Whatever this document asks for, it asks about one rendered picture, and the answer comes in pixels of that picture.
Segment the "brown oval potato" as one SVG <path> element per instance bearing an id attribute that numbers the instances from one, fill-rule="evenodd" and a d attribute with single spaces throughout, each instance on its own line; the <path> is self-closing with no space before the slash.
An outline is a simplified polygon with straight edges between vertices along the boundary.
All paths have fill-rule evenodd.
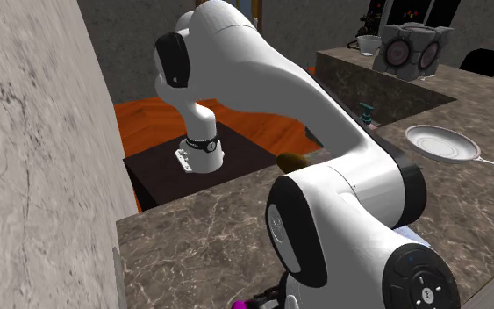
<path id="1" fill-rule="evenodd" d="M 309 166 L 309 162 L 299 154 L 294 153 L 282 153 L 276 157 L 276 165 L 284 173 L 303 169 Z"/>

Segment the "dark robot stand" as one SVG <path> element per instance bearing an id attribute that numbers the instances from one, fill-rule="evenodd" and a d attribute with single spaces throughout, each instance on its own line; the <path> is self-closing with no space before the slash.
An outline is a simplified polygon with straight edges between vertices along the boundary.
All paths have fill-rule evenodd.
<path id="1" fill-rule="evenodd" d="M 233 129 L 216 124 L 225 153 L 221 168 L 209 174 L 190 174 L 175 157 L 185 135 L 124 159 L 143 211 L 186 197 L 276 163 L 276 157 Z"/>

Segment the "teal soap dispenser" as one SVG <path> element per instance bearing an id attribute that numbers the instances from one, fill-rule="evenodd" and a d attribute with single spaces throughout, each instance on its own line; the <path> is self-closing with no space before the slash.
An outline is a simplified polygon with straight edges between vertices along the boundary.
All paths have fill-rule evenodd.
<path id="1" fill-rule="evenodd" d="M 371 118 L 371 112 L 374 110 L 374 108 L 363 102 L 360 102 L 360 106 L 363 109 L 363 113 L 360 116 L 360 121 L 362 121 L 364 125 L 368 126 L 372 130 L 377 129 L 377 126 L 373 124 L 373 120 Z"/>

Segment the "white frying pan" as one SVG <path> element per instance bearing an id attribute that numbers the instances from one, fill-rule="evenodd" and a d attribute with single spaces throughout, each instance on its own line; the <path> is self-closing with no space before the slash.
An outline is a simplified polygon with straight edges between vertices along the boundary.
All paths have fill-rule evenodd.
<path id="1" fill-rule="evenodd" d="M 420 155 L 437 162 L 460 164 L 464 162 L 493 161 L 481 156 L 481 148 L 467 136 L 440 126 L 416 125 L 405 130 L 405 138 Z"/>

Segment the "white cup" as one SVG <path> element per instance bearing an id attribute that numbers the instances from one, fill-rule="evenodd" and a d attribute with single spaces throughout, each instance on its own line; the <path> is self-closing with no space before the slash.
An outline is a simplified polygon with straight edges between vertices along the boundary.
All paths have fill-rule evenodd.
<path id="1" fill-rule="evenodd" d="M 362 35 L 356 38 L 361 55 L 372 56 L 381 46 L 381 38 L 375 35 Z"/>

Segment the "grey cube with pink circles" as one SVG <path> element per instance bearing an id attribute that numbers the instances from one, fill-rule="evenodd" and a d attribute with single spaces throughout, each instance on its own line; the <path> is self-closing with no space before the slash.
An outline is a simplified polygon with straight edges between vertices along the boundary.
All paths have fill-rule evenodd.
<path id="1" fill-rule="evenodd" d="M 386 25 L 372 69 L 404 81 L 435 75 L 440 55 L 453 31 L 451 27 L 430 27 L 415 22 Z"/>

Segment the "dark window with white frame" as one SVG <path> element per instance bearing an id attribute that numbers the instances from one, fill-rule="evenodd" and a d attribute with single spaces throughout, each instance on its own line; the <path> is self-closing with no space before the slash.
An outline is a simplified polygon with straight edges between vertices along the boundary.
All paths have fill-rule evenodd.
<path id="1" fill-rule="evenodd" d="M 364 20 L 373 18 L 379 25 L 417 22 L 431 27 L 450 26 L 461 0 L 370 0 Z"/>

